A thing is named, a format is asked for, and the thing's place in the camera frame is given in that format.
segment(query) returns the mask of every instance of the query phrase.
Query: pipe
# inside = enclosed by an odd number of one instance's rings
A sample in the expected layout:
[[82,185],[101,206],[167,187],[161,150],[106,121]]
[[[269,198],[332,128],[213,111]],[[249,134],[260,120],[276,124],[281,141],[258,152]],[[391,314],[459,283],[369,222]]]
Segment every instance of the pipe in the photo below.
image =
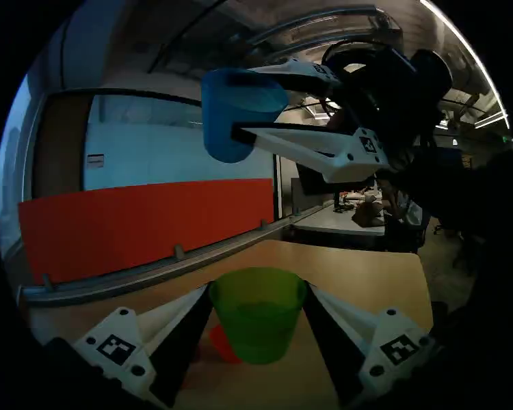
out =
[[264,31],[263,33],[257,34],[256,36],[247,40],[247,44],[251,44],[252,46],[256,46],[268,38],[275,36],[277,33],[282,31],[286,31],[289,29],[296,28],[304,23],[307,23],[312,20],[318,20],[321,18],[327,18],[331,16],[349,16],[349,15],[361,15],[361,16],[383,16],[387,19],[390,19],[389,15],[377,9],[373,5],[355,5],[348,8],[336,8],[332,10],[322,10],[318,12],[313,12],[311,14],[307,14],[305,16],[297,17],[293,20],[284,21],[283,23],[279,23],[278,25],[273,26],[272,28]]

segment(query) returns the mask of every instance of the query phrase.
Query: ceiling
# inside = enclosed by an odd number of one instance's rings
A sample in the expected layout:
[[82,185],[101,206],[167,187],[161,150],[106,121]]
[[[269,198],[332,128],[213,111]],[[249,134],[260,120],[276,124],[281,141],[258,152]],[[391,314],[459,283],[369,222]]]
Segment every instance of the ceiling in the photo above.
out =
[[[440,104],[449,118],[462,114],[462,122],[473,124],[499,111],[469,52],[417,0],[226,0],[179,38],[214,3],[135,0],[111,45],[107,71],[174,73],[199,81],[207,71],[225,66],[264,66],[287,57],[319,62],[333,42],[372,39],[408,57],[431,49],[443,58],[453,77],[445,96],[449,101]],[[298,24],[290,24],[296,19]],[[273,30],[281,25],[284,29]],[[464,107],[472,97],[471,108]]]

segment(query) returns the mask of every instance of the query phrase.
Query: table surface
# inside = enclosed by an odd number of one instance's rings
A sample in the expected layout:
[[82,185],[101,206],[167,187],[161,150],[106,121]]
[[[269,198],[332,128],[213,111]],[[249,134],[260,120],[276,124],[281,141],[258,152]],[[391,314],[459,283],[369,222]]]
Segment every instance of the table surface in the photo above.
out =
[[305,217],[294,224],[296,228],[312,230],[316,232],[331,232],[335,234],[361,235],[361,236],[384,236],[384,226],[362,228],[352,221],[354,210],[347,210],[342,213],[333,211],[334,206],[327,206],[324,209]]
[[[245,267],[286,269],[369,312],[394,306],[424,329],[433,324],[417,255],[262,241],[205,268],[127,295],[84,305],[32,308],[30,325],[42,343],[55,336],[73,342],[120,306],[140,314]],[[337,407],[332,381],[304,312],[287,354],[266,366],[221,361],[209,342],[209,330],[217,324],[213,312],[200,341],[202,359],[190,366],[175,409]]]

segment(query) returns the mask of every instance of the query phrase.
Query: blue cup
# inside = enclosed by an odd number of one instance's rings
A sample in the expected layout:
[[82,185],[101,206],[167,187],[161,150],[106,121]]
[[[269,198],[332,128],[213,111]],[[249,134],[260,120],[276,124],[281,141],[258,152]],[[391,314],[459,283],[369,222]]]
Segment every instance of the blue cup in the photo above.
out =
[[205,149],[224,163],[240,162],[253,149],[231,139],[234,122],[274,122],[289,103],[286,91],[271,77],[241,68],[208,72],[201,94]]

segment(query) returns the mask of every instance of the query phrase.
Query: glass window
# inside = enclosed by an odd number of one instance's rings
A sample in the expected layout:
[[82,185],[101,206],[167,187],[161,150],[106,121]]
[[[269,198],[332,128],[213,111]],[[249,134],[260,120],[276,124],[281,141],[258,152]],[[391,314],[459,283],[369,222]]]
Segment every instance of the glass window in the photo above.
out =
[[19,144],[31,101],[27,77],[12,103],[0,143],[0,250],[2,256],[21,237],[17,204],[23,198],[25,146]]

